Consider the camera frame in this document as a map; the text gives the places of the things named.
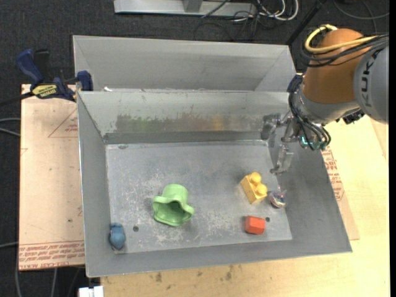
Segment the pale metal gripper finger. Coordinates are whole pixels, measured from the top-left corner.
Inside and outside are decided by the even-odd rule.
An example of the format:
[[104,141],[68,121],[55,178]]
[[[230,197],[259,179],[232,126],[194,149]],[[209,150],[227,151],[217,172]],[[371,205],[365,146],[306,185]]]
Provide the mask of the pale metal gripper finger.
[[263,117],[263,126],[260,132],[262,140],[267,140],[280,124],[280,113],[272,113]]
[[289,170],[294,153],[290,151],[287,144],[279,146],[278,155],[274,167],[270,170],[272,174],[281,174]]

